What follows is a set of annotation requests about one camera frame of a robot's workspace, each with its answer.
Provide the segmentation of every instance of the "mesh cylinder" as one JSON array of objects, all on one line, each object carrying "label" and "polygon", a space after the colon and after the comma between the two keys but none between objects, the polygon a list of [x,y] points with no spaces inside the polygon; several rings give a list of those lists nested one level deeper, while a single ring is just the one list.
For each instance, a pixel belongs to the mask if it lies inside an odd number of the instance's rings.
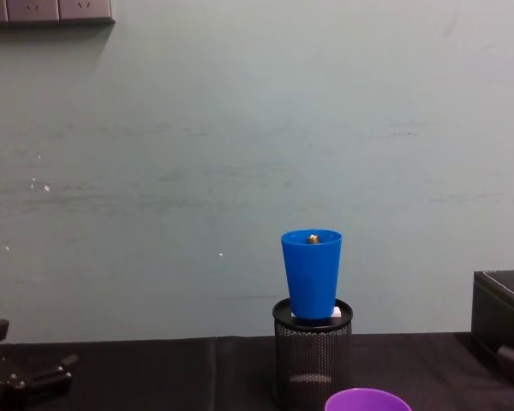
[{"label": "mesh cylinder", "polygon": [[352,310],[337,300],[341,318],[304,321],[291,316],[289,300],[274,307],[278,405],[322,411],[334,393],[351,387]]}]

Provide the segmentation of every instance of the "black tablecloth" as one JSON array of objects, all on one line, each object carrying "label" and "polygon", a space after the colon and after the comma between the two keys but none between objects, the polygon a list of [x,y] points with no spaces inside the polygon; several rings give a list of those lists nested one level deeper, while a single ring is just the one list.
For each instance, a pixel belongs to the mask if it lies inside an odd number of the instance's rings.
[{"label": "black tablecloth", "polygon": [[[514,411],[514,387],[469,350],[467,334],[354,336],[356,386],[388,390],[414,411]],[[272,337],[4,346],[34,369],[78,354],[69,398],[47,410],[275,410]]]}]

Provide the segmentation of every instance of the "blue plastic cup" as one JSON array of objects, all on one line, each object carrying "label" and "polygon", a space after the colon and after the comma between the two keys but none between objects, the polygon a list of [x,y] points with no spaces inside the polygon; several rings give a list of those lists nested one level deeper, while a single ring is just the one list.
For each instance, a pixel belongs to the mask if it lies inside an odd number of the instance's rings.
[{"label": "blue plastic cup", "polygon": [[[312,234],[319,244],[308,244]],[[300,319],[326,319],[335,308],[343,236],[329,229],[299,229],[282,235],[291,311]]]},{"label": "blue plastic cup", "polygon": [[327,400],[326,411],[411,411],[411,408],[390,392],[353,388]]}]

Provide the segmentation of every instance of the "box lid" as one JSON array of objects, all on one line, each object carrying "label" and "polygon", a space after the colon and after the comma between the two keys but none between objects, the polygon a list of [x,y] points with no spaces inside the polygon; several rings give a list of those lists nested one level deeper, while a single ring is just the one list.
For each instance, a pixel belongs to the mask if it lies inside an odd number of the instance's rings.
[{"label": "box lid", "polygon": [[475,282],[486,287],[501,300],[514,307],[514,270],[476,271]]}]

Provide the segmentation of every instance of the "purple bowl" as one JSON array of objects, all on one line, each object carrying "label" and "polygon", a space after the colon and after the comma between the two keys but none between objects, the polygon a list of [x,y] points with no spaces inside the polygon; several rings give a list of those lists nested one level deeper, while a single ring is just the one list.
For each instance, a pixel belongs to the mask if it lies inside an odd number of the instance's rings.
[{"label": "purple bowl", "polygon": [[326,411],[411,411],[411,408],[388,392],[353,388],[340,391],[327,400]]}]

